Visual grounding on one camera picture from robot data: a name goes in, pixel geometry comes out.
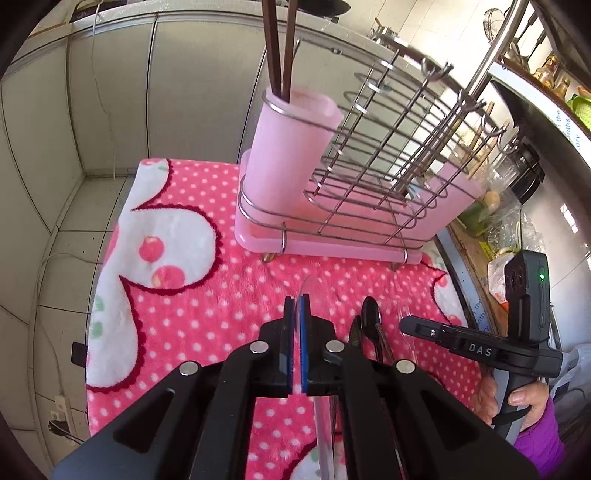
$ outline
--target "bottle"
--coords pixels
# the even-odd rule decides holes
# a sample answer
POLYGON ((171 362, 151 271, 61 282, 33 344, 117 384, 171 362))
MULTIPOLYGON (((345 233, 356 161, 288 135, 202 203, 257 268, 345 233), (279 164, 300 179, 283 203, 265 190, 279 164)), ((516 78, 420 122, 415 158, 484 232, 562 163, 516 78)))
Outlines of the bottle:
POLYGON ((570 80, 568 78, 563 78, 560 84, 552 89, 552 93, 555 94, 560 100, 563 102, 566 101, 566 90, 569 89, 570 80))
POLYGON ((544 88, 551 90, 554 88, 554 75, 558 70, 558 58, 552 54, 547 59, 544 65, 537 69, 534 73, 536 78, 544 88))

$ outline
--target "pink polka dot tablecloth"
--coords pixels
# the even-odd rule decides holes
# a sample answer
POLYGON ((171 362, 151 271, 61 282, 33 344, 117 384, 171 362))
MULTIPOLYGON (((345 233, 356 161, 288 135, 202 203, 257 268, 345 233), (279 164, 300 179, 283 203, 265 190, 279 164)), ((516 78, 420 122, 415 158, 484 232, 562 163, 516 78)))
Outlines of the pink polka dot tablecloth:
MULTIPOLYGON (((412 358, 468 405, 478 365, 398 330, 395 302, 410 313, 465 325, 448 273, 433 245, 418 265, 282 255, 266 264, 234 238, 238 166, 144 160, 113 233, 89 326, 87 397, 98 432, 186 360, 223 361, 282 316, 285 296, 316 277, 327 315, 347 340, 366 296, 377 299, 394 355, 412 358)), ((372 348, 365 352, 374 358, 372 348)), ((314 478, 313 405, 298 384, 288 399, 256 402, 246 479, 314 478)))

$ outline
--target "cable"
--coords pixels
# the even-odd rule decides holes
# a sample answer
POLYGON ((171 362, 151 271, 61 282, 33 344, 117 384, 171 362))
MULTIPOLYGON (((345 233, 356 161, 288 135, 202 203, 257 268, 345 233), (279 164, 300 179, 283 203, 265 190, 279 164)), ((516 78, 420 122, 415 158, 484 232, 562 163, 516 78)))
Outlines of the cable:
POLYGON ((57 382, 59 385, 59 394, 64 397, 65 396, 65 390, 64 390, 64 383, 63 383, 63 379, 61 376, 61 369, 60 369, 60 363, 59 360, 57 358, 57 352, 56 352, 56 348, 53 346, 53 343, 51 341, 51 339, 49 338, 49 334, 47 333, 47 330, 45 330, 45 326, 43 325, 43 322, 39 322, 39 324, 37 324, 37 311, 39 309, 39 295, 41 293, 41 272, 43 270, 43 266, 49 262, 49 260, 51 260, 54 257, 60 257, 62 255, 65 255, 67 257, 73 257, 77 260, 81 260, 85 263, 90 263, 90 264, 95 264, 95 265, 100 265, 102 262, 99 261, 93 261, 93 260, 88 260, 86 258, 82 258, 82 257, 78 257, 77 255, 68 253, 68 252, 60 252, 60 253, 55 253, 55 254, 51 254, 49 255, 47 258, 43 259, 41 262, 41 265, 39 265, 39 270, 37 271, 37 280, 35 281, 35 297, 33 298, 33 305, 34 305, 34 310, 33 310, 33 321, 35 322, 35 327, 37 327, 37 325, 39 325, 39 327, 41 328, 41 331, 43 333, 43 335, 45 336, 45 338, 47 339, 47 342, 49 343, 49 346, 51 348, 51 351, 53 353, 53 358, 56 362, 56 369, 57 369, 57 382))
POLYGON ((95 80, 95 89, 96 89, 96 94, 99 98, 99 104, 100 104, 100 109, 103 110, 103 113, 105 114, 105 116, 107 117, 107 125, 109 126, 109 137, 111 138, 111 148, 113 150, 113 180, 115 179, 115 135, 113 134, 113 127, 112 127, 112 123, 111 123, 111 116, 109 115, 109 112, 107 112, 104 104, 103 104, 103 99, 100 96, 100 90, 99 90, 99 82, 98 79, 96 78, 96 71, 95 71, 95 35, 96 35, 96 19, 99 15, 99 9, 100 6, 103 4, 105 0, 100 0, 98 5, 96 6, 96 11, 95 11, 95 18, 92 22, 92 43, 90 44, 90 67, 92 68, 92 76, 94 77, 95 80))
POLYGON ((74 442, 76 442, 78 445, 82 445, 84 443, 84 440, 79 439, 78 437, 72 435, 67 430, 64 430, 63 428, 61 428, 57 423, 55 423, 55 420, 49 421, 50 430, 51 430, 51 427, 54 427, 56 430, 59 430, 62 433, 61 436, 66 437, 69 440, 74 440, 74 442))

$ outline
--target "purple sleeve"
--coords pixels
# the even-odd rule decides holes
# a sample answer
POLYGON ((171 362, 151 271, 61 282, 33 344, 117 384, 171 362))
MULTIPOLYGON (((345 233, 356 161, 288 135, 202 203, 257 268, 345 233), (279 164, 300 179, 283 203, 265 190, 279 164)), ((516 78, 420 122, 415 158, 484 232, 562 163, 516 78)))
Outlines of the purple sleeve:
POLYGON ((542 477, 548 476, 564 458, 564 445, 558 437, 554 403, 548 399, 542 418, 521 432, 515 448, 532 461, 542 477))

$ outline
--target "black handle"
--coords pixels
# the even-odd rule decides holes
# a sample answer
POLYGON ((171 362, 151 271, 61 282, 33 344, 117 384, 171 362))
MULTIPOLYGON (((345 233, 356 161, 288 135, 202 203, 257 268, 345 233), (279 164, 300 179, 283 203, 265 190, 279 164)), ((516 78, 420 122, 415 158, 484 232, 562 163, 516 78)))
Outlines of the black handle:
POLYGON ((497 399, 500 399, 502 396, 501 408, 499 410, 498 416, 495 417, 495 432, 497 432, 508 442, 514 443, 515 439, 519 435, 519 431, 521 430, 521 426, 523 425, 527 412, 523 412, 522 416, 519 416, 517 419, 508 423, 499 424, 498 421, 503 418, 503 416, 511 416, 511 414, 515 414, 517 411, 525 410, 527 408, 509 405, 509 395, 511 395, 511 393, 517 388, 534 383, 537 379, 536 377, 526 377, 525 375, 513 373, 509 373, 508 378, 506 378, 507 373, 508 372, 499 370, 495 371, 495 379, 497 380, 497 385, 499 388, 499 391, 497 392, 497 399), (499 378, 503 375, 506 378, 506 383, 504 385, 502 384, 502 380, 499 380, 499 378))

